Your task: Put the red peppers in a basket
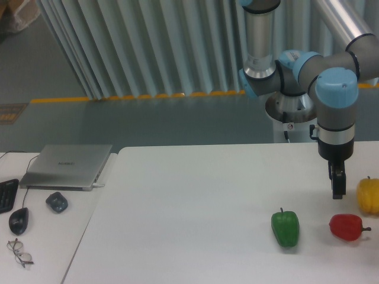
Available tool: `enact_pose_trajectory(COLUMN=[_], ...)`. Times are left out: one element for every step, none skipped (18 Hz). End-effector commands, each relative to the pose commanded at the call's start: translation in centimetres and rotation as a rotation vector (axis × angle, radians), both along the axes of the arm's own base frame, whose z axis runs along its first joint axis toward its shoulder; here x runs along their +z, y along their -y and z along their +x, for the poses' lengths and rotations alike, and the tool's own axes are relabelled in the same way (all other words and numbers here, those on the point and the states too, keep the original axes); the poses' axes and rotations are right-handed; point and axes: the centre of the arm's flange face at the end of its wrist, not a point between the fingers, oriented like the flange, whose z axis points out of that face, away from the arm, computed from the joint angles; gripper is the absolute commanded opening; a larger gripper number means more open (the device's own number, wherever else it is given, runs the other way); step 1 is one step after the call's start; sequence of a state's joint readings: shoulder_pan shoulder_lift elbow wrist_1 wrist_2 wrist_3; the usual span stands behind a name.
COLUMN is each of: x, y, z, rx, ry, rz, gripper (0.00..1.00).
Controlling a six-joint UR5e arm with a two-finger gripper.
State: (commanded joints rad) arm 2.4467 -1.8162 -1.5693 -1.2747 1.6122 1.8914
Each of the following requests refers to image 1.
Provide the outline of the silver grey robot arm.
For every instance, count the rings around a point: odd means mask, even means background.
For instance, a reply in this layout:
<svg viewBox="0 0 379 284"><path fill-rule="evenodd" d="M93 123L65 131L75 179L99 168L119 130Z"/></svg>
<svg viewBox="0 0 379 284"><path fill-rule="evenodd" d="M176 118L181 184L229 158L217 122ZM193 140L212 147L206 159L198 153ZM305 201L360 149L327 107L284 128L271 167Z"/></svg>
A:
<svg viewBox="0 0 379 284"><path fill-rule="evenodd" d="M274 12L280 1L241 1L248 57L239 72L247 95L270 94L266 113L284 127L307 123L328 162L334 199L346 193L345 161L352 156L358 84L378 77L378 38L346 1L314 1L343 52L298 50L273 58Z"/></svg>

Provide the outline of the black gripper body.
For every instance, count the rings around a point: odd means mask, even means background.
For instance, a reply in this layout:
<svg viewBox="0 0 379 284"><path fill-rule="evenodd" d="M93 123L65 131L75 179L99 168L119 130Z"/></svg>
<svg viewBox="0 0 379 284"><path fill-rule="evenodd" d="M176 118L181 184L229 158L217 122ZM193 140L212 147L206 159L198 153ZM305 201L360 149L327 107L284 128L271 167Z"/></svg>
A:
<svg viewBox="0 0 379 284"><path fill-rule="evenodd" d="M345 161L354 152L354 139L345 144L328 144L322 140L317 141L318 153L322 158L332 162Z"/></svg>

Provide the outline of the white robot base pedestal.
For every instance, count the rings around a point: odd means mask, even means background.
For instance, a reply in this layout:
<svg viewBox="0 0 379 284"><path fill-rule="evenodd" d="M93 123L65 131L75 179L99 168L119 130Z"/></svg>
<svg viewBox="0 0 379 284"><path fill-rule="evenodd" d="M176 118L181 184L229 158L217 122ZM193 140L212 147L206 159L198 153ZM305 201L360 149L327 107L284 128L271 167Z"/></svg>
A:
<svg viewBox="0 0 379 284"><path fill-rule="evenodd" d="M317 122L314 103L304 93L287 96L273 93L265 103L265 111L272 122L275 143L311 142L309 127Z"/></svg>

